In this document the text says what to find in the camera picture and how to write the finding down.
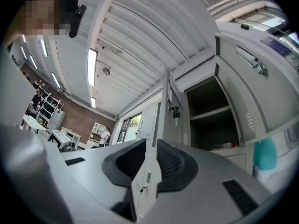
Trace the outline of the tall grey fridge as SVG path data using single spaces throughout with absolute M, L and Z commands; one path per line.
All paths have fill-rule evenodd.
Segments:
M 65 117 L 65 112 L 56 109 L 50 120 L 48 132 L 52 133 L 53 130 L 59 130 L 64 120 L 64 117 Z

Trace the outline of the white wall panel blue poster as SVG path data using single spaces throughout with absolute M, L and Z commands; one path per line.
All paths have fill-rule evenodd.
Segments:
M 271 37 L 261 39 L 260 42 L 279 53 L 294 69 L 299 71 L 299 55 L 296 55 L 290 48 Z

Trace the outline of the white table black frame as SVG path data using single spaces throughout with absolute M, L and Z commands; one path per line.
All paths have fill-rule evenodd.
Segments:
M 38 134 L 39 131 L 47 131 L 47 128 L 45 128 L 43 125 L 41 125 L 32 116 L 24 114 L 21 127 L 23 129 L 25 129 L 27 126 L 28 126 L 28 129 L 33 129 L 36 134 Z

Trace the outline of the white shelving rack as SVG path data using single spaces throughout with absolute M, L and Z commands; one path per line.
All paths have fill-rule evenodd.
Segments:
M 43 105 L 41 106 L 41 109 L 38 112 L 36 120 L 41 125 L 43 125 L 44 127 L 46 127 L 48 129 L 50 120 L 52 118 L 52 115 L 54 114 L 54 111 L 56 109 L 59 109 L 62 111 L 64 104 L 61 103 L 61 100 L 57 100 L 54 96 L 52 96 L 51 92 L 47 92 L 44 89 L 44 86 L 40 85 L 37 81 L 34 82 L 34 86 L 38 90 L 43 91 L 43 95 L 42 95 Z

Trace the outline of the black framed glass window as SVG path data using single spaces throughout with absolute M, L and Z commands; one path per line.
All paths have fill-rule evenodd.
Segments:
M 138 127 L 140 124 L 142 114 L 139 113 L 133 117 L 123 121 L 121 131 L 117 140 L 117 143 L 123 143 L 130 140 L 135 140 L 138 133 Z

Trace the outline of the person's own body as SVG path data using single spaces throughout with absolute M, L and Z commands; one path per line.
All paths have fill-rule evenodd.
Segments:
M 36 91 L 0 46 L 0 125 L 19 125 Z

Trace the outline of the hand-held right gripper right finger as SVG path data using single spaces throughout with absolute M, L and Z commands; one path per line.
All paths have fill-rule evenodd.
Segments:
M 225 157 L 159 139 L 162 180 L 140 224 L 255 224 L 272 206 L 270 192 Z

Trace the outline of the grey metal locker cabinet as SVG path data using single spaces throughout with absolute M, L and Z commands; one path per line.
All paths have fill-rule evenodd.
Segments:
M 224 91 L 215 78 L 215 70 L 216 58 L 213 69 L 214 75 L 201 81 L 197 86 L 194 86 L 186 92 L 187 105 L 183 107 L 183 143 L 175 143 L 208 151 L 206 148 L 209 146 L 217 148 L 223 143 L 237 142 L 237 146 L 252 145 L 254 150 L 254 143 L 257 141 L 242 144 L 239 140 L 232 108 L 229 105 Z M 292 121 L 286 128 L 282 128 L 280 131 L 289 128 L 297 122 L 299 122 L 299 120 L 296 122 Z M 274 194 L 270 193 L 272 206 L 269 210 L 279 202 L 288 187 L 283 188 Z

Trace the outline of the teal spray bottle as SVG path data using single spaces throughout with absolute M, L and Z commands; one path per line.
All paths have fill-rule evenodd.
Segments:
M 277 166 L 277 150 L 272 138 L 254 143 L 253 163 L 261 171 L 271 170 Z

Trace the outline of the white shelving unit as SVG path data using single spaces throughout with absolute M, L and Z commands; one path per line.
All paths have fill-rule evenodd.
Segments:
M 106 147 L 109 145 L 109 142 L 105 144 L 105 146 L 100 144 L 100 135 L 104 132 L 106 126 L 99 124 L 99 123 L 95 123 L 90 137 L 89 137 L 89 142 L 93 145 L 93 147 Z

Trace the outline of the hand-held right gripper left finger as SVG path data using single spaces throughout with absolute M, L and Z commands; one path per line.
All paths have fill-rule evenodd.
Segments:
M 145 139 L 83 151 L 50 143 L 50 171 L 62 221 L 135 221 L 132 182 L 145 161 Z

